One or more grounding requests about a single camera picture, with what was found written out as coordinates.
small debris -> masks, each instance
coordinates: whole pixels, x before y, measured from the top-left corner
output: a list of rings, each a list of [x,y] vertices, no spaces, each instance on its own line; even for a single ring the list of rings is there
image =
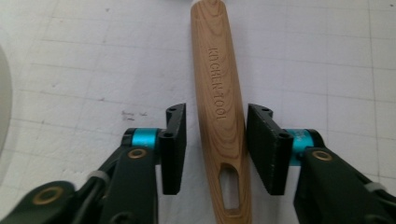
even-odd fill
[[[121,111],[122,120],[134,120],[134,113],[129,113],[125,111]]]

white surface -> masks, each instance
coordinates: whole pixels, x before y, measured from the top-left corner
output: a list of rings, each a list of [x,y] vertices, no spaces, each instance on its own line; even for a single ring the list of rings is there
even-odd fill
[[[0,43],[2,42],[4,47],[0,45],[0,155],[6,142],[12,108],[11,73],[6,53],[9,39],[0,27]]]
[[[396,194],[396,1],[226,5],[244,105],[272,108],[283,128],[318,129],[330,149]],[[163,128],[165,108],[187,103],[182,189],[160,193],[160,219],[215,223],[196,115],[190,7],[186,0],[0,0],[15,80],[0,217],[40,184],[81,186],[127,128]],[[298,172],[290,169],[285,196],[270,197],[251,170],[255,224],[297,223]]]

wood grain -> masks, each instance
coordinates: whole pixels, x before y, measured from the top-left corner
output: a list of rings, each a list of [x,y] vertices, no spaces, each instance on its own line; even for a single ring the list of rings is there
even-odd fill
[[[218,223],[251,223],[245,119],[226,7],[201,0],[191,8],[195,89],[206,175]],[[238,174],[239,207],[225,209],[219,175]]]

slot hole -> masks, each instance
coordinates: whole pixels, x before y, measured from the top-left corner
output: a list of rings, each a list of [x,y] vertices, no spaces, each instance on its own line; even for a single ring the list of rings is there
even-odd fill
[[[219,176],[224,209],[239,209],[239,177],[233,167],[221,169]]]
[[[280,133],[279,137],[281,137],[281,138],[289,138],[290,135],[288,133]]]
[[[173,134],[172,133],[164,133],[163,136],[165,136],[165,137],[173,137]]]

